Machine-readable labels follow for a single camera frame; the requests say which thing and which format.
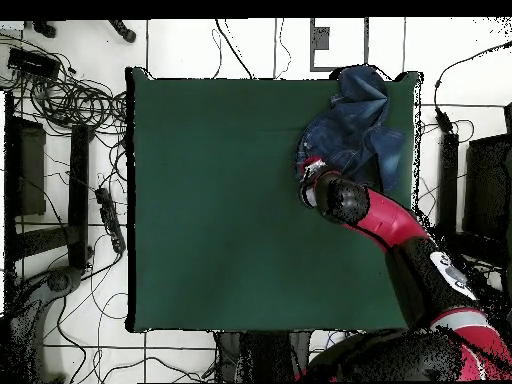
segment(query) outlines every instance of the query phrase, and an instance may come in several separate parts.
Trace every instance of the black cable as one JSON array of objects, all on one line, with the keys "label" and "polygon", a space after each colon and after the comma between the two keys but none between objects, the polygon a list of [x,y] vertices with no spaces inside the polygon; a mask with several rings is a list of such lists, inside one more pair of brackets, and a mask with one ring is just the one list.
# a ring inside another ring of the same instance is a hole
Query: black cable
[{"label": "black cable", "polygon": [[[94,274],[91,274],[91,275],[95,275],[95,274],[98,274],[98,273],[100,273],[100,272],[104,271],[105,269],[110,269],[110,268],[112,268],[115,264],[117,264],[117,262],[119,262],[120,258],[121,258],[121,255],[118,255],[118,257],[116,258],[116,260],[115,260],[114,262],[112,262],[108,267],[105,267],[105,268],[103,268],[103,269],[101,269],[101,270],[99,270],[99,271],[96,271],[96,272],[94,272]],[[101,279],[101,281],[96,285],[96,287],[94,288],[94,290],[93,290],[93,291],[96,291],[96,290],[98,289],[98,287],[101,285],[101,283],[103,283],[103,281],[105,280],[105,277],[106,277],[107,275],[108,275],[108,274],[105,274],[105,275],[103,276],[103,278],[102,278],[102,279]],[[87,278],[90,278],[90,276],[83,277],[83,278],[82,278],[82,281],[83,281],[84,279],[86,280]],[[80,302],[80,304],[79,304],[78,306],[76,306],[76,307],[75,307],[75,309],[73,309],[73,310],[72,310],[68,315],[66,315],[66,317],[61,321],[61,324],[62,324],[64,321],[66,321],[66,320],[67,320],[67,319],[68,319],[68,318],[69,318],[73,313],[75,313],[75,311],[76,311],[78,308],[80,308],[80,306],[82,306],[82,305],[85,303],[85,301],[86,301],[87,299],[89,299],[89,297],[91,297],[91,295],[90,295],[90,294],[89,294],[89,295],[88,295],[84,300],[82,300],[82,302]],[[53,331],[55,331],[56,329],[57,329],[57,326],[53,327],[50,331],[48,331],[48,332],[44,335],[43,340],[45,340],[45,339],[46,339],[46,338],[47,338],[47,337],[48,337],[48,336],[49,336]]]},{"label": "black cable", "polygon": [[82,280],[81,280],[81,281],[85,281],[85,280],[87,280],[88,278],[91,278],[91,277],[92,277],[92,276],[94,276],[94,275],[98,275],[100,272],[103,272],[103,271],[105,271],[105,270],[107,270],[107,269],[109,269],[109,268],[112,268],[114,265],[117,265],[117,263],[119,263],[119,261],[120,261],[121,259],[122,259],[122,255],[118,255],[118,256],[117,256],[117,258],[115,259],[115,261],[114,261],[114,262],[112,262],[110,265],[107,265],[107,266],[105,266],[105,267],[101,268],[101,269],[100,269],[100,270],[98,270],[98,271],[94,271],[92,274],[89,274],[89,275],[87,275],[86,277],[82,277]]},{"label": "black cable", "polygon": [[[94,293],[94,292],[93,292],[93,290],[92,290],[92,279],[91,279],[91,294],[92,294],[93,299],[94,299],[94,294],[93,294],[93,293]],[[110,301],[111,301],[112,299],[114,299],[116,296],[119,296],[119,295],[126,295],[126,296],[128,296],[128,293],[121,293],[121,292],[119,292],[119,293],[115,293],[115,294],[113,294],[113,295],[112,295],[112,296],[110,296],[110,298],[105,302],[105,305],[103,306],[103,308],[102,308],[102,309],[100,309],[100,307],[99,307],[99,306],[98,306],[98,304],[96,303],[96,300],[94,300],[94,303],[96,304],[96,306],[98,307],[99,311],[101,312],[100,319],[99,319],[99,322],[98,322],[98,346],[100,346],[100,329],[101,329],[101,320],[102,320],[102,318],[103,318],[103,315],[105,315],[105,316],[107,316],[107,317],[109,317],[109,318],[111,318],[111,319],[124,319],[124,318],[126,318],[126,316],[127,316],[127,315],[125,315],[125,316],[123,316],[123,317],[119,317],[119,318],[118,318],[118,317],[111,317],[110,315],[108,315],[108,314],[106,314],[106,313],[105,313],[105,309],[107,308],[107,306],[108,306],[108,304],[110,303]],[[96,378],[98,379],[98,384],[100,384],[100,383],[101,383],[101,381],[102,381],[102,380],[101,380],[101,377],[100,377],[100,375],[101,375],[101,355],[102,355],[102,352],[101,352],[101,349],[100,349],[100,348],[98,348],[98,350],[97,350],[96,352],[100,355],[100,359],[98,360],[98,366],[97,366],[97,368],[98,368],[98,372],[96,373],[96,371],[95,371],[94,373],[96,374]]]},{"label": "black cable", "polygon": [[212,29],[212,38],[213,38],[213,42],[215,43],[215,45],[217,46],[217,48],[219,49],[219,67],[217,68],[217,71],[215,72],[215,75],[212,77],[212,79],[215,79],[217,78],[217,75],[219,75],[219,72],[220,72],[220,68],[222,66],[222,37],[221,35],[219,34],[219,42],[217,43],[217,40],[215,39],[215,37],[213,36],[213,33],[216,32],[217,34],[219,34],[219,31],[217,31],[215,28]]},{"label": "black cable", "polygon": [[235,57],[238,59],[238,62],[240,62],[240,65],[243,66],[243,68],[245,69],[245,72],[247,72],[247,75],[249,75],[249,79],[253,79],[254,77],[252,76],[252,74],[249,72],[249,69],[247,69],[247,66],[245,66],[244,62],[242,62],[242,59],[240,59],[240,57],[238,56],[238,54],[235,52],[235,49],[233,48],[233,46],[231,45],[228,37],[226,37],[226,34],[224,34],[224,31],[222,31],[222,29],[220,28],[220,25],[219,25],[219,20],[218,19],[215,19],[215,24],[217,25],[217,29],[219,30],[220,34],[224,37],[224,40],[226,40],[226,43],[228,43],[228,46],[229,48],[231,49],[231,51],[233,52],[233,54],[235,55]]},{"label": "black cable", "polygon": [[[469,119],[458,119],[456,121],[451,121],[451,123],[454,124],[457,128],[457,132],[455,134],[459,133],[459,125],[458,124],[461,122],[467,122],[469,125],[471,125],[471,135],[467,139],[465,139],[463,141],[459,141],[459,144],[468,142],[475,135],[475,124],[473,123],[473,121],[471,121]],[[432,131],[435,131],[438,128],[439,128],[439,124],[425,124],[423,121],[420,121],[420,134],[422,136],[425,134],[431,133]]]},{"label": "black cable", "polygon": [[279,72],[279,75],[276,77],[276,79],[278,79],[285,72],[288,72],[288,69],[290,68],[290,63],[292,63],[292,55],[290,54],[290,51],[285,47],[285,45],[283,44],[283,40],[282,40],[283,26],[284,26],[284,18],[281,21],[281,29],[279,30],[279,44],[281,44],[283,49],[286,50],[286,53],[288,54],[289,60],[288,60],[288,65],[286,65],[286,69],[284,71]]},{"label": "black cable", "polygon": [[64,315],[64,311],[66,309],[66,303],[67,303],[67,296],[64,296],[64,302],[63,302],[63,305],[62,305],[62,310],[60,311],[60,314],[59,314],[59,317],[57,318],[57,329],[59,330],[59,333],[60,335],[68,342],[68,343],[71,343],[72,345],[75,345],[77,348],[79,348],[82,353],[84,354],[84,358],[82,359],[82,363],[80,364],[80,366],[77,368],[77,370],[75,371],[75,373],[73,374],[73,377],[71,377],[71,380],[69,381],[69,384],[73,384],[73,382],[75,381],[75,377],[78,375],[78,373],[80,372],[80,370],[82,369],[82,367],[84,366],[85,364],[85,360],[87,359],[87,352],[85,351],[85,349],[80,346],[78,343],[76,343],[74,340],[71,340],[68,336],[66,336],[64,334],[64,332],[62,331],[61,327],[60,327],[60,324],[61,324],[61,319],[62,319],[62,315]]},{"label": "black cable", "polygon": [[490,53],[492,51],[495,51],[495,50],[499,50],[499,49],[502,49],[502,48],[509,48],[509,47],[512,47],[512,41],[507,41],[506,43],[503,43],[503,44],[500,44],[498,46],[494,46],[494,47],[489,47],[485,50],[482,50],[481,52],[479,53],[476,53],[474,54],[473,56],[471,57],[468,57],[467,59],[463,59],[463,60],[459,60],[453,64],[451,64],[450,66],[448,66],[447,68],[445,68],[443,70],[443,72],[441,72],[441,75],[439,76],[439,78],[437,79],[436,81],[436,84],[435,84],[435,90],[434,90],[434,106],[436,108],[437,111],[440,111],[439,109],[439,106],[437,104],[437,90],[439,89],[439,86],[441,85],[441,79],[443,78],[443,75],[445,74],[446,71],[448,71],[449,69],[453,68],[454,66],[457,66],[461,63],[464,63],[464,62],[468,62],[472,59],[475,59],[477,58],[478,56],[482,56],[486,53]]},{"label": "black cable", "polygon": [[159,364],[163,365],[164,367],[170,369],[171,371],[176,371],[176,372],[179,372],[179,373],[182,373],[183,375],[187,376],[188,378],[190,378],[190,380],[192,381],[196,381],[198,383],[206,383],[206,381],[203,381],[201,380],[201,377],[199,376],[199,374],[195,373],[195,372],[186,372],[184,370],[181,370],[179,368],[175,368],[171,365],[168,365],[166,364],[164,361],[162,361],[161,359],[159,358],[156,358],[154,356],[148,356],[145,360],[141,360],[141,361],[138,361],[138,362],[135,362],[133,364],[130,364],[130,365],[120,365],[118,367],[114,367],[114,368],[111,368],[109,370],[109,372],[107,372],[107,374],[105,375],[105,377],[101,380],[101,384],[105,384],[105,381],[107,380],[108,376],[114,372],[115,370],[123,370],[123,369],[127,369],[127,368],[133,368],[133,367],[136,367],[137,365],[141,365],[143,364],[144,362],[146,361],[157,361]]},{"label": "black cable", "polygon": [[54,259],[53,261],[51,261],[51,262],[50,262],[50,265],[48,265],[48,268],[46,268],[46,270],[47,270],[47,271],[48,271],[48,270],[50,270],[51,266],[52,266],[55,262],[57,262],[59,259],[61,259],[61,258],[63,258],[64,256],[66,256],[67,254],[68,254],[68,252],[66,252],[66,253],[64,253],[64,254],[62,254],[62,255],[60,255],[58,258],[56,258],[56,259]]}]

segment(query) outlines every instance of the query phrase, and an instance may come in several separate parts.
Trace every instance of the tile grout line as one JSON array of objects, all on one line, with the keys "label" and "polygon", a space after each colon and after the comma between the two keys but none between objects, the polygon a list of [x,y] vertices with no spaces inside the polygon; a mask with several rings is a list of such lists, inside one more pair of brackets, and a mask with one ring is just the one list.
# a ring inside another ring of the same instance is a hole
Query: tile grout line
[{"label": "tile grout line", "polygon": [[146,371],[147,371],[147,341],[148,333],[144,333],[144,384],[146,384]]},{"label": "tile grout line", "polygon": [[149,19],[146,19],[146,71],[149,72]]},{"label": "tile grout line", "polygon": [[277,66],[277,18],[274,18],[274,71],[272,72],[272,79],[276,79],[276,66]]},{"label": "tile grout line", "polygon": [[402,72],[405,72],[405,37],[407,35],[407,17],[404,16],[404,44],[402,46]]}]

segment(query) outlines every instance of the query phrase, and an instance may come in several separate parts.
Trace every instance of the crumpled cloth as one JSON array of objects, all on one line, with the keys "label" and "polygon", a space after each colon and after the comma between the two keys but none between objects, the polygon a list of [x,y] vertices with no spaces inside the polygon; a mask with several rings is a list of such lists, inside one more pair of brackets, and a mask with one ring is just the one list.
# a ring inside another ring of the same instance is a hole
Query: crumpled cloth
[{"label": "crumpled cloth", "polygon": [[304,163],[320,157],[352,181],[386,192],[398,182],[398,163],[405,137],[383,125],[389,97],[382,77],[370,66],[341,71],[340,93],[331,109],[317,116],[297,146],[296,176]]}]

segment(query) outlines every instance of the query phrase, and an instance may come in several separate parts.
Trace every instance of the green cloth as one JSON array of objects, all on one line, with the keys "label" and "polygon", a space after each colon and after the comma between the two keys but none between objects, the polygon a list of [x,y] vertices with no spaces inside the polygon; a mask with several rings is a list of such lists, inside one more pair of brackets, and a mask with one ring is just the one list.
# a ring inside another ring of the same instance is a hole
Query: green cloth
[{"label": "green cloth", "polygon": [[[387,83],[407,207],[417,77]],[[297,142],[337,81],[133,79],[134,331],[405,325],[383,252],[298,198]]]}]

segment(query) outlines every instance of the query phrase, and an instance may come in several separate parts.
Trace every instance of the black stand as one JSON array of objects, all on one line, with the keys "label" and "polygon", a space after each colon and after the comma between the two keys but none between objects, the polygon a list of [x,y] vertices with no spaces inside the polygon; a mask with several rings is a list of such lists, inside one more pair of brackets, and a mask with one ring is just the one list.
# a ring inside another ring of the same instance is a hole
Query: black stand
[{"label": "black stand", "polygon": [[[116,30],[116,32],[123,37],[128,43],[133,43],[137,38],[137,34],[132,30],[128,29],[123,21],[109,21],[110,25]],[[55,38],[57,30],[55,27],[48,25],[48,21],[33,21],[34,31],[44,35],[46,38]]]}]

